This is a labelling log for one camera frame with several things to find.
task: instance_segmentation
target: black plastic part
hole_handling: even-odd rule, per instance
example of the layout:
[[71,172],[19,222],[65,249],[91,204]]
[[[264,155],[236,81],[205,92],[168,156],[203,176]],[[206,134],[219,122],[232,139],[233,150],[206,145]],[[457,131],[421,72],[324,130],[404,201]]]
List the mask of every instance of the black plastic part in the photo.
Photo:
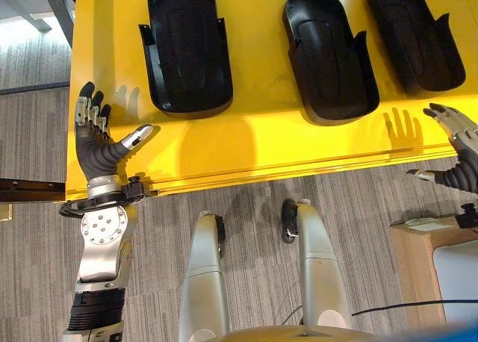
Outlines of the black plastic part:
[[224,227],[224,219],[216,215],[217,226],[217,242],[224,243],[226,241],[226,228]]
[[460,228],[477,228],[478,227],[478,211],[475,204],[464,204],[462,209],[465,211],[461,215],[456,215],[455,219]]
[[156,192],[147,191],[139,176],[128,178],[128,184],[121,187],[121,193],[112,192],[93,198],[65,202],[60,207],[60,215],[81,219],[87,212],[113,208],[139,202],[145,196],[155,196]]
[[151,27],[140,25],[151,99],[187,119],[224,111],[232,76],[224,19],[215,0],[148,0]]
[[339,0],[287,0],[282,18],[289,58],[312,121],[343,124],[378,107],[365,32],[353,37]]
[[435,173],[435,183],[454,187],[470,193],[478,193],[478,156],[460,139],[452,142],[458,152],[458,163],[454,168]]
[[290,236],[288,232],[298,234],[297,229],[297,205],[294,200],[286,199],[282,203],[281,209],[282,223],[282,241],[285,243],[293,243],[294,236]]
[[121,322],[125,289],[76,293],[69,319],[69,331],[99,329]]
[[425,0],[368,0],[380,34],[409,93],[437,92],[465,81],[465,68],[448,24]]

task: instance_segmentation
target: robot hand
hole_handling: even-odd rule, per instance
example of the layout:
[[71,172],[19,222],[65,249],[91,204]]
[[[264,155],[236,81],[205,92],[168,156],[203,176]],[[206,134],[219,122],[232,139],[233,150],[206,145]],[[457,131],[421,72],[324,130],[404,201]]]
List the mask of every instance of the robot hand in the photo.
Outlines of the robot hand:
[[97,91],[91,98],[95,85],[86,83],[76,102],[75,135],[76,155],[87,180],[116,175],[117,164],[141,141],[151,134],[151,125],[142,125],[118,143],[112,143],[107,132],[111,107],[101,108],[103,93]]
[[478,125],[460,111],[444,105],[430,104],[423,112],[447,132],[459,162],[447,171],[409,170],[420,179],[434,181],[471,193],[478,193]]
[[132,202],[145,196],[138,177],[122,186],[117,164],[152,133],[142,125],[120,142],[111,142],[109,105],[100,110],[103,93],[93,83],[81,89],[75,110],[76,154],[88,180],[88,198],[66,202],[60,214],[81,219],[84,250],[75,284],[75,298],[62,342],[120,342],[122,308],[131,270]]

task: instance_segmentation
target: yellow tabletop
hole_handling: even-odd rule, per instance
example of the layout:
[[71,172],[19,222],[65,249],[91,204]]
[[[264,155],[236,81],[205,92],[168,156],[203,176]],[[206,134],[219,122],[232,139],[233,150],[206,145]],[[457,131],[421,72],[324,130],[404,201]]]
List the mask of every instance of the yellow tabletop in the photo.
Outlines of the yellow tabletop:
[[353,33],[367,31],[380,106],[334,127],[313,125],[305,115],[282,24],[286,0],[216,1],[218,16],[226,21],[234,98],[226,112],[200,120],[172,118],[152,104],[138,29],[138,24],[149,24],[147,0],[76,1],[68,199],[86,195],[72,124],[75,101],[86,81],[93,81],[113,108],[115,140],[140,124],[161,127],[128,159],[122,174],[139,173],[162,195],[447,157],[454,151],[423,108],[436,102],[478,119],[477,0],[426,0],[436,19],[450,12],[467,73],[461,87],[431,99],[403,92],[366,0],[340,0]]

